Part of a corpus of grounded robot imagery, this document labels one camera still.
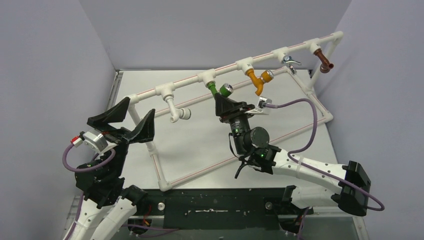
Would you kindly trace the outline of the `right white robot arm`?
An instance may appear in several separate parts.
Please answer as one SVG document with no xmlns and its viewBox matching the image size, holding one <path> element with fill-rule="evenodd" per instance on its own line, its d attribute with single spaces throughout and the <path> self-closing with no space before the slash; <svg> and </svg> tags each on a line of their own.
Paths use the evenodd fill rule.
<svg viewBox="0 0 424 240">
<path fill-rule="evenodd" d="M 364 217 L 371 210 L 368 205 L 373 197 L 370 193 L 371 180 L 360 163 L 327 163 L 300 156 L 312 145 L 318 128 L 318 113 L 311 100 L 300 98 L 280 105 L 260 100 L 253 105 L 220 93 L 214 94 L 214 100 L 215 115 L 221 123 L 230 126 L 229 149 L 240 161 L 235 178 L 239 177 L 243 168 L 250 167 L 257 172 L 291 176 L 316 184 L 318 187 L 314 190 L 292 186 L 292 193 L 281 199 L 282 209 L 289 214 L 313 206 L 318 198 L 324 205 L 335 205 L 354 216 Z M 310 139 L 300 149 L 286 151 L 272 145 L 265 128 L 250 126 L 249 119 L 256 115 L 256 109 L 281 109 L 301 102 L 311 106 L 313 122 Z"/>
</svg>

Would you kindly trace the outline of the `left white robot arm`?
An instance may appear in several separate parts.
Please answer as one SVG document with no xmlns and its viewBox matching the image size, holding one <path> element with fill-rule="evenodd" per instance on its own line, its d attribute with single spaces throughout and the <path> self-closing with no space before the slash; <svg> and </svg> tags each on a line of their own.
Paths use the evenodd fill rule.
<svg viewBox="0 0 424 240">
<path fill-rule="evenodd" d="M 132 130 L 112 126 L 124 121 L 130 102 L 125 97 L 105 112 L 89 117 L 91 129 L 75 136 L 62 154 L 63 166 L 74 173 L 75 186 L 82 192 L 65 240 L 109 240 L 132 214 L 147 211 L 147 192 L 135 185 L 124 188 L 121 174 L 129 146 L 153 141 L 156 110 L 149 110 Z M 72 167 L 68 154 L 82 144 L 96 154 L 89 162 Z"/>
</svg>

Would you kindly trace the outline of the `green plastic faucet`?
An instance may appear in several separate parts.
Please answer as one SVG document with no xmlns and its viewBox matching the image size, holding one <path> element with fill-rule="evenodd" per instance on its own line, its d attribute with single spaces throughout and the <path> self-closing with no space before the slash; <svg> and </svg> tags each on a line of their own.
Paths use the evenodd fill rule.
<svg viewBox="0 0 424 240">
<path fill-rule="evenodd" d="M 215 82 L 209 82 L 206 87 L 210 90 L 213 98 L 215 98 L 216 94 L 220 94 L 223 97 L 229 97 L 234 92 L 233 86 L 229 83 L 224 83 L 217 89 Z"/>
</svg>

